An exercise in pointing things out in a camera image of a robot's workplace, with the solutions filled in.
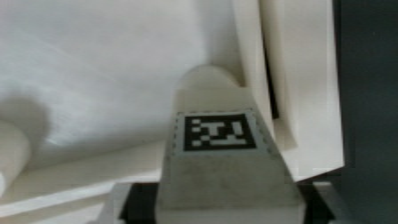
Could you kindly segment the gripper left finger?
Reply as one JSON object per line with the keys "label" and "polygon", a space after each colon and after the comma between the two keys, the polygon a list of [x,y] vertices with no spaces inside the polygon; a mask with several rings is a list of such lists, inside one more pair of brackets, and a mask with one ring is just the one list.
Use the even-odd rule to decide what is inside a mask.
{"label": "gripper left finger", "polygon": [[156,182],[117,183],[91,224],[156,224]]}

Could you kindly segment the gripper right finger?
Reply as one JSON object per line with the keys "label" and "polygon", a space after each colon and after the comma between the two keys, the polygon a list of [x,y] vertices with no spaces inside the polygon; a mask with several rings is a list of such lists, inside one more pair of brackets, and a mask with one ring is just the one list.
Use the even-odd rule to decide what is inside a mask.
{"label": "gripper right finger", "polygon": [[343,198],[329,181],[300,182],[307,208],[304,224],[355,224]]}

